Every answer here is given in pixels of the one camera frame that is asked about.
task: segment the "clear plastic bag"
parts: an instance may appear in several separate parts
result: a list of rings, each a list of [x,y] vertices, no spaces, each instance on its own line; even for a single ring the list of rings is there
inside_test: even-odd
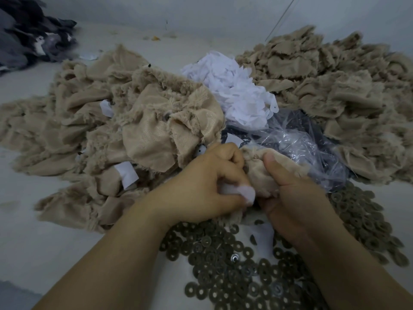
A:
[[[268,129],[246,131],[239,126],[227,126],[222,132],[224,143],[227,134],[241,138],[241,144],[273,148],[298,164],[311,166],[308,175],[326,192],[342,188],[348,177],[348,168],[333,152],[334,143],[302,111],[280,109],[268,120]]]

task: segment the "beige plush fabric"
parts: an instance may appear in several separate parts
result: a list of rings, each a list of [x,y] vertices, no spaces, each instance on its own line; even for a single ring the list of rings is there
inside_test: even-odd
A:
[[[89,67],[64,62],[47,96],[1,106],[0,143],[22,153],[14,169],[73,182],[35,205],[40,220],[104,232],[200,143],[220,141],[224,115],[212,93],[147,65],[120,45]],[[139,176],[126,190],[113,166],[123,161]]]
[[[264,154],[267,152],[273,154],[278,163],[297,177],[306,176],[310,170],[309,165],[299,165],[289,157],[271,148],[262,149],[259,147],[245,146],[241,148],[241,151],[245,159],[245,172],[248,175],[251,185],[255,189],[256,197],[258,198],[277,197],[279,191],[279,186],[266,171],[262,161]],[[229,215],[219,217],[215,219],[215,222],[222,226],[240,224],[243,215],[243,211],[240,210]]]
[[[337,152],[372,182],[413,183],[413,63],[354,32],[322,44],[306,26],[236,57],[278,105],[302,109],[338,140]]]

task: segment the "white wall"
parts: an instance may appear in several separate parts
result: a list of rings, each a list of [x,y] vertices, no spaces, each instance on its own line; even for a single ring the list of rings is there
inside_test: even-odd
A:
[[[47,14],[63,19],[263,42],[292,0],[43,1]]]
[[[353,31],[364,42],[385,42],[413,57],[413,0],[295,0],[271,36],[316,25],[325,41]]]

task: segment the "forearm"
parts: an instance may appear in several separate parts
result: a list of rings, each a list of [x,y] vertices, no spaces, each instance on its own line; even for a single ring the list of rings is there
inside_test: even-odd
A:
[[[164,232],[135,204],[34,309],[140,309]]]
[[[334,310],[412,309],[412,296],[341,226],[298,252]]]

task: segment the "left hand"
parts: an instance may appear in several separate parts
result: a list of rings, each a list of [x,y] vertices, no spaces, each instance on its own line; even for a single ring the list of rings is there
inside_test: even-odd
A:
[[[234,143],[214,144],[177,176],[149,192],[142,202],[156,211],[159,220],[169,227],[243,209],[247,206],[244,197],[221,195],[217,189],[218,180],[251,186],[243,166],[244,158]]]

